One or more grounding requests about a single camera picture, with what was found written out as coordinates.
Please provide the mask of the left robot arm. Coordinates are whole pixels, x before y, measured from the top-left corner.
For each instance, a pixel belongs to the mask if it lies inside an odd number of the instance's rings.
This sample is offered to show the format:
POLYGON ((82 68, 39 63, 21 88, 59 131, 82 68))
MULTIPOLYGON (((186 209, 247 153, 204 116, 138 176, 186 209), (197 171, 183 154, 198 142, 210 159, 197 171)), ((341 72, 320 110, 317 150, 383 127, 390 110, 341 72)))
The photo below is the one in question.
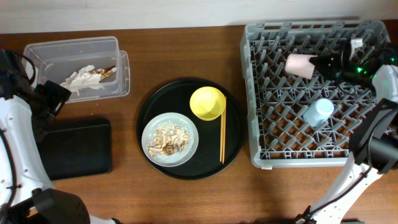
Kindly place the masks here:
POLYGON ((79 196, 49 179, 37 141, 71 93, 51 81, 33 88, 23 58, 1 49, 1 223, 118 223, 90 215, 79 196))

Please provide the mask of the pink cup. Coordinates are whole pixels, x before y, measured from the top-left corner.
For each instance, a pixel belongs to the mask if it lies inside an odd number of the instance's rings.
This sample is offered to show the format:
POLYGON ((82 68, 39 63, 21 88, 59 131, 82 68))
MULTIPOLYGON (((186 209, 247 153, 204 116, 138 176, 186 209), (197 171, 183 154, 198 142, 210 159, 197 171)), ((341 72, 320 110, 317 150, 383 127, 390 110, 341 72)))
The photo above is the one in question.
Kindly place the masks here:
POLYGON ((311 79, 315 69, 314 64, 310 62, 312 57, 315 55, 290 54, 286 60, 285 71, 298 77, 311 79))

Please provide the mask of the gold foil wrapper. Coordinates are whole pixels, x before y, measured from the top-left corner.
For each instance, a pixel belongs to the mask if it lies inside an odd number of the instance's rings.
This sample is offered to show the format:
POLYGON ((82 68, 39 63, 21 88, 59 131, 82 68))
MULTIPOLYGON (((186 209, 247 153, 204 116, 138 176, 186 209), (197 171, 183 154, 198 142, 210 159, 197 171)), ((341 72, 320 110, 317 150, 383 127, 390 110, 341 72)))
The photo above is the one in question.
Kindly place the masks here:
POLYGON ((103 79, 111 76, 116 71, 117 71, 117 67, 114 65, 114 66, 108 67, 108 68, 94 69, 94 70, 90 71, 90 74, 100 75, 99 80, 103 80, 103 79))

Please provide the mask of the yellow bowl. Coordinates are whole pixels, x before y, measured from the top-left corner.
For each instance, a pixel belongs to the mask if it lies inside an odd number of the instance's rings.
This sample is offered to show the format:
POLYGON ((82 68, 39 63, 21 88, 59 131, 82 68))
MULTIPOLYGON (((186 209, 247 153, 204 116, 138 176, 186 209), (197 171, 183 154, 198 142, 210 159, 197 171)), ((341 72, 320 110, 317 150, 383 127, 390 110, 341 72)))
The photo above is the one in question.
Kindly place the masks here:
POLYGON ((215 120, 224 112, 225 108, 226 97, 215 87, 201 87, 195 90, 190 97, 192 113, 204 121, 215 120))

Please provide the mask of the blue cup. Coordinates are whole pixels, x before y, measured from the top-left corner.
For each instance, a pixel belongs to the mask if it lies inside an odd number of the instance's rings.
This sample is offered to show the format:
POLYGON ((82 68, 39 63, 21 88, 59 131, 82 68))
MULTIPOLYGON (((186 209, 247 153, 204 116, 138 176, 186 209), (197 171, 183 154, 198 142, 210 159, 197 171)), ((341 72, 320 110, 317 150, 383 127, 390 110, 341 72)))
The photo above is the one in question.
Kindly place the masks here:
POLYGON ((334 111, 334 104, 326 98, 313 102, 303 114, 303 120, 316 128, 328 119, 334 111))

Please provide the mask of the white tissue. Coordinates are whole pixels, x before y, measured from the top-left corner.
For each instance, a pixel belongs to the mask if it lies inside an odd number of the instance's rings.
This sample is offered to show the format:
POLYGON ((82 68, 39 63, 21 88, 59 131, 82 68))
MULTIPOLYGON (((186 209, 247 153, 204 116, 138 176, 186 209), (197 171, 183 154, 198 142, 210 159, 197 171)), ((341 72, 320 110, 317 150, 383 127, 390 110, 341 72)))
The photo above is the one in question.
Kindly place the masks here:
POLYGON ((90 73, 77 73, 73 72, 69 78, 67 78, 60 86, 70 90, 71 92, 76 91, 86 86, 86 81, 91 77, 90 73))
POLYGON ((104 70, 102 68, 95 69, 93 65, 88 65, 79 70, 78 76, 74 79, 74 85, 80 88, 90 87, 99 89, 103 86, 100 84, 101 76, 104 70))

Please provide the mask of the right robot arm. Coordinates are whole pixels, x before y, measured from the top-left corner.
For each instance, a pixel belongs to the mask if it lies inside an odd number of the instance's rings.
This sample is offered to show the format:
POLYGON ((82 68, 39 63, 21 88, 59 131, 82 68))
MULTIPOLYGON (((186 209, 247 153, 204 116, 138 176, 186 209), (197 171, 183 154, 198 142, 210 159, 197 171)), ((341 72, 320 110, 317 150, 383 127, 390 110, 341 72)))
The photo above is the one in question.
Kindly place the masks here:
POLYGON ((288 73, 311 79, 317 71, 327 80, 367 88, 377 100, 349 139, 343 170, 326 194, 296 217, 296 223, 341 223, 373 182, 397 168, 397 139, 385 133, 397 116, 397 46, 387 43, 361 63, 351 62, 353 53, 353 45, 347 43, 337 54, 288 57, 288 73))

